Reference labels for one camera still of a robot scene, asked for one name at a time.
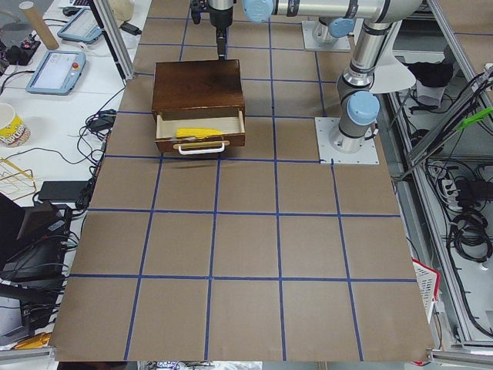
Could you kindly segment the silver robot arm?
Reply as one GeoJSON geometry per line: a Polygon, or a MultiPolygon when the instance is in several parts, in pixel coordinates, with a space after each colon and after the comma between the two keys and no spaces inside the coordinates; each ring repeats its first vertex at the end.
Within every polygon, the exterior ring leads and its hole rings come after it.
{"type": "Polygon", "coordinates": [[[371,93],[374,70],[385,54],[391,53],[394,33],[401,21],[418,9],[419,1],[243,1],[245,16],[255,23],[273,15],[289,18],[310,16],[304,21],[306,49],[337,50],[357,22],[361,30],[349,66],[337,80],[342,115],[329,135],[331,146],[341,153],[357,153],[369,127],[376,122],[380,103],[371,93]]]}
{"type": "Polygon", "coordinates": [[[319,17],[318,23],[312,31],[312,36],[319,42],[333,43],[352,33],[354,27],[355,20],[353,18],[319,17]]]}

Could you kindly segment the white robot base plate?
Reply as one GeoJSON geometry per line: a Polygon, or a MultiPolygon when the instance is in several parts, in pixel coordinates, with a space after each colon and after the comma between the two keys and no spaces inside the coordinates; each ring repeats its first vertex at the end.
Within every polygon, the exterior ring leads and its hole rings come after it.
{"type": "Polygon", "coordinates": [[[338,117],[316,117],[315,127],[321,164],[378,165],[379,159],[370,128],[363,137],[351,139],[339,130],[338,117]]]}

